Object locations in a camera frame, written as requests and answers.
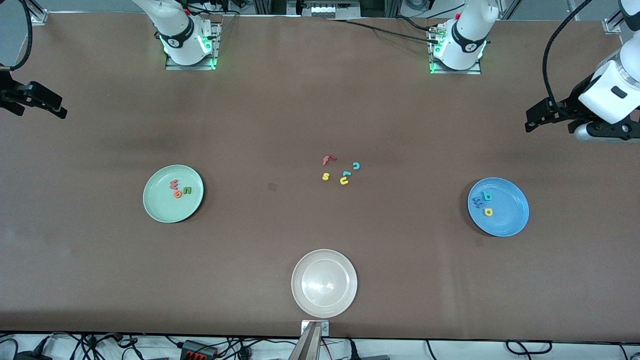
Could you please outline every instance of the metal bracket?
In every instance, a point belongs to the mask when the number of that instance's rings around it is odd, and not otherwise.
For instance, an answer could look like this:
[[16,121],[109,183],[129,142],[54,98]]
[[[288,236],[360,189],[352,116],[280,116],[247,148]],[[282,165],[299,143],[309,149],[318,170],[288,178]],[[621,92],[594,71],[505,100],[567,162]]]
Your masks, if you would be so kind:
[[610,17],[602,21],[604,33],[607,35],[620,34],[620,25],[625,21],[620,10],[614,12]]
[[303,321],[302,329],[302,335],[289,355],[289,360],[318,360],[323,333],[329,331],[328,322]]
[[329,321],[327,320],[302,320],[302,327],[300,330],[301,334],[303,334],[305,330],[307,330],[307,326],[310,322],[320,323],[320,325],[322,325],[322,336],[325,338],[329,336]]
[[219,23],[211,24],[211,32],[205,33],[206,37],[211,37],[210,41],[207,41],[204,46],[211,46],[212,51],[193,65],[179,65],[173,61],[168,55],[166,56],[166,62],[164,64],[165,70],[216,70],[218,66],[218,51],[220,50],[220,35],[222,34],[222,26]]
[[500,10],[500,20],[509,20],[515,13],[522,0],[512,0],[509,6],[506,6],[505,0],[498,1],[498,9]]
[[49,18],[49,11],[42,8],[36,0],[25,0],[25,3],[31,13],[31,24],[34,26],[43,26]]

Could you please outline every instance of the white floor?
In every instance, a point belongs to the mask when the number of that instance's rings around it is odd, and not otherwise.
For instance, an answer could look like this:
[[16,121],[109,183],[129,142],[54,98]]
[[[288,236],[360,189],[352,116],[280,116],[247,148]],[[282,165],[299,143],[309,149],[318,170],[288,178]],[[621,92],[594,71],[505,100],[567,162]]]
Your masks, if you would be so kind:
[[[3,337],[13,338],[18,341],[19,351],[33,350],[44,334],[18,334]],[[145,360],[168,358],[169,360],[180,360],[180,349],[170,343],[162,336],[135,336],[139,339],[136,344]],[[173,341],[194,340],[202,344],[213,344],[226,341],[226,338],[198,338],[172,336]],[[338,360],[351,355],[349,341],[344,339],[326,339],[332,359]],[[388,355],[391,360],[431,360],[431,356],[423,340],[355,340],[360,357]],[[54,360],[70,359],[71,353],[76,346],[76,340],[65,336],[55,335],[51,338],[44,350],[47,355]],[[442,341],[431,340],[431,348],[437,360],[527,360],[526,356],[516,356],[506,350],[504,342],[501,341]],[[525,343],[529,351],[540,351],[548,345],[540,343]],[[268,343],[262,341],[252,347],[252,357],[254,360],[275,360],[288,359],[294,345],[288,343]],[[107,340],[98,346],[99,352],[107,360],[121,359],[123,350],[114,341]],[[625,345],[627,355],[631,357],[634,353],[640,352],[640,346]],[[76,352],[76,359],[82,359],[82,352]],[[13,344],[5,342],[0,344],[0,359],[12,360]],[[617,345],[600,344],[567,344],[554,343],[553,349],[545,355],[533,355],[533,360],[623,360],[624,356]],[[127,351],[124,360],[139,360],[133,351]],[[325,349],[321,349],[320,360],[329,360]]]

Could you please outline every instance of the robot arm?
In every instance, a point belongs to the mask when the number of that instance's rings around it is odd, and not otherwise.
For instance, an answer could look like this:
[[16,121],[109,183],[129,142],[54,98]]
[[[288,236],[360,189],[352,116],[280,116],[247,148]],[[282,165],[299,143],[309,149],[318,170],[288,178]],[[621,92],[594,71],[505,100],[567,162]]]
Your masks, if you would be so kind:
[[640,142],[640,123],[630,118],[640,107],[640,0],[618,3],[634,36],[557,106],[546,98],[527,110],[528,133],[540,125],[573,120],[569,132],[578,140]]
[[460,16],[438,25],[446,29],[446,36],[433,56],[454,70],[471,68],[480,58],[498,15],[496,0],[467,0]]
[[175,0],[132,0],[156,27],[164,51],[179,65],[193,65],[212,52],[211,21],[187,15]]

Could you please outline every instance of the brown table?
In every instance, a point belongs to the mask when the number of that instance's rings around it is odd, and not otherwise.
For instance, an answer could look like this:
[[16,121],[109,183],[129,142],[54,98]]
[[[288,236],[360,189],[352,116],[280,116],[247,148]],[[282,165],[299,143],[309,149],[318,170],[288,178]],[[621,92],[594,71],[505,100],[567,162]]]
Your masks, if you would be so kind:
[[[524,131],[556,27],[499,22],[482,76],[437,76],[412,40],[240,18],[217,70],[168,72],[144,15],[53,14],[14,76],[61,94],[67,119],[0,111],[0,329],[295,336],[309,316],[291,272],[329,248],[359,282],[332,336],[640,341],[637,149]],[[557,96],[618,46],[599,23],[569,25]],[[206,194],[168,225],[141,194],[173,163]],[[529,200],[517,236],[468,217],[490,176]]]

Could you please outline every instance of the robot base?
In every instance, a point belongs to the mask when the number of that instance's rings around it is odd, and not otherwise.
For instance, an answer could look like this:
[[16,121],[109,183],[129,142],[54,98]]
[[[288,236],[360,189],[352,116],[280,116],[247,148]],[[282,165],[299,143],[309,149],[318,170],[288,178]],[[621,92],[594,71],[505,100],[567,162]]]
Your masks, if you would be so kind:
[[193,65],[179,65],[171,58],[166,56],[166,63],[164,65],[165,70],[191,70],[191,71],[203,71],[203,70],[216,70],[218,65],[218,51],[220,50],[220,35],[222,32],[222,26],[219,23],[212,23],[211,30],[205,36],[211,37],[211,40],[203,39],[202,46],[204,49],[211,47],[212,51],[207,54],[202,60]]
[[437,44],[428,44],[428,52],[429,52],[429,73],[430,74],[464,74],[464,75],[480,75],[482,74],[482,69],[480,67],[480,59],[476,60],[476,63],[467,70],[454,70],[442,63],[440,59],[433,56],[433,54],[446,46],[444,40],[447,38],[447,35],[444,33],[445,24],[438,24],[438,33],[431,33],[427,31],[427,38],[430,40],[438,41]]

